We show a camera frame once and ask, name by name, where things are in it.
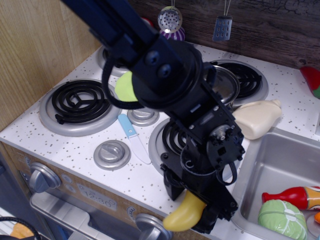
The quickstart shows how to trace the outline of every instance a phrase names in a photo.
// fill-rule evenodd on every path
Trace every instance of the red toy bottle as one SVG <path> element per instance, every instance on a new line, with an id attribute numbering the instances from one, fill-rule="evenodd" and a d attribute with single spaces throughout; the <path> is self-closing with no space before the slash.
<path id="1" fill-rule="evenodd" d="M 282 200 L 296 206 L 299 210 L 320 210 L 320 187 L 297 186 L 288 188 L 279 194 L 262 193 L 262 202 Z"/>

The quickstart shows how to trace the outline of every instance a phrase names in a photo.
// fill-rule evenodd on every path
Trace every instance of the cream bottle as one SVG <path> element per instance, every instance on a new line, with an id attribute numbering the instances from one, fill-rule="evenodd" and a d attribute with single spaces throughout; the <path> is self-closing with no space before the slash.
<path id="1" fill-rule="evenodd" d="M 233 116 L 244 137 L 254 140 L 266 134 L 282 115 L 280 106 L 278 99 L 254 101 L 240 106 Z"/>

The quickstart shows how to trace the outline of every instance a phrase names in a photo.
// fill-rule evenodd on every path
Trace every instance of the hanging strainer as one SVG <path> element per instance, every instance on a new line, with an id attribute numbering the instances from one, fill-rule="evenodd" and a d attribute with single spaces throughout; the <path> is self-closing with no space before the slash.
<path id="1" fill-rule="evenodd" d="M 163 8 L 158 15 L 158 24 L 167 34 L 175 33 L 182 25 L 181 12 L 175 7 L 176 0 L 171 0 L 171 6 Z"/>
<path id="2" fill-rule="evenodd" d="M 218 16 L 215 22 L 215 28 L 213 33 L 213 41 L 226 41 L 230 39 L 232 16 L 228 16 L 231 0 L 227 7 L 227 0 L 224 0 L 224 13 L 223 16 Z"/>

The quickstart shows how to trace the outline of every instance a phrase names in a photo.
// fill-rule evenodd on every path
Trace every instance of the blue knife handle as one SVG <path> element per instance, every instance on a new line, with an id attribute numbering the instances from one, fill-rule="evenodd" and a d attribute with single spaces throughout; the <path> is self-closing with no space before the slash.
<path id="1" fill-rule="evenodd" d="M 118 116 L 118 120 L 125 132 L 125 135 L 130 138 L 132 137 L 133 135 L 137 135 L 135 129 L 134 129 L 134 126 L 132 126 L 128 116 L 126 114 L 120 114 Z"/>

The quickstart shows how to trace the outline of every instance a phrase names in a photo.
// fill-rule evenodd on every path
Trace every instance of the screw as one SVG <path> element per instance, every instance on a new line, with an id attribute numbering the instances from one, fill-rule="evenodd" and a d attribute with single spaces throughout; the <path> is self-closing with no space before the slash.
<path id="1" fill-rule="evenodd" d="M 159 60 L 159 52 L 158 51 L 150 51 L 146 54 L 144 62 L 149 66 L 155 65 Z"/>
<path id="2" fill-rule="evenodd" d="M 157 73 L 159 78 L 164 79 L 170 75 L 171 66 L 169 64 L 163 64 L 162 66 L 160 66 Z"/>

